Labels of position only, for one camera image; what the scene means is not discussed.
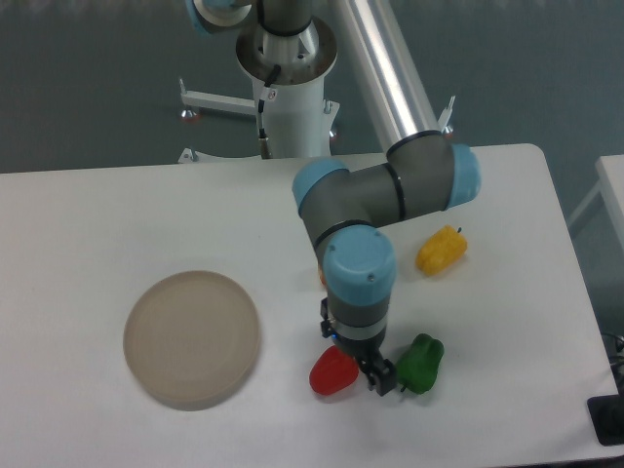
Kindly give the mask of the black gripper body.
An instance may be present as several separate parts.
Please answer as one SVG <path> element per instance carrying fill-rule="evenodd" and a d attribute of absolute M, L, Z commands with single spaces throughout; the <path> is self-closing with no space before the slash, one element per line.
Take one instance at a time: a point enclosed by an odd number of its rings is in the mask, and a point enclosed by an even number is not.
<path fill-rule="evenodd" d="M 366 327 L 347 326 L 337 319 L 325 320 L 325 337 L 345 354 L 365 363 L 381 362 L 380 346 L 386 334 L 386 320 Z"/>

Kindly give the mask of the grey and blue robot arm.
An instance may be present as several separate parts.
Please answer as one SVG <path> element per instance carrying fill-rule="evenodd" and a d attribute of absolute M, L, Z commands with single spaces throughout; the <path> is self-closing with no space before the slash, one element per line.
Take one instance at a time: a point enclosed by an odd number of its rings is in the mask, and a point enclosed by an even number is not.
<path fill-rule="evenodd" d="M 397 265 L 381 228 L 474 200 L 481 175 L 472 150 L 445 139 L 390 4 L 336 1 L 332 8 L 384 163 L 351 171 L 330 154 L 337 104 L 325 98 L 324 81 L 338 46 L 309 1 L 188 2 L 199 31 L 238 32 L 236 55 L 253 98 L 187 91 L 181 98 L 190 108 L 252 115 L 265 160 L 306 160 L 292 194 L 326 281 L 322 334 L 384 395 L 398 383 L 380 353 Z"/>

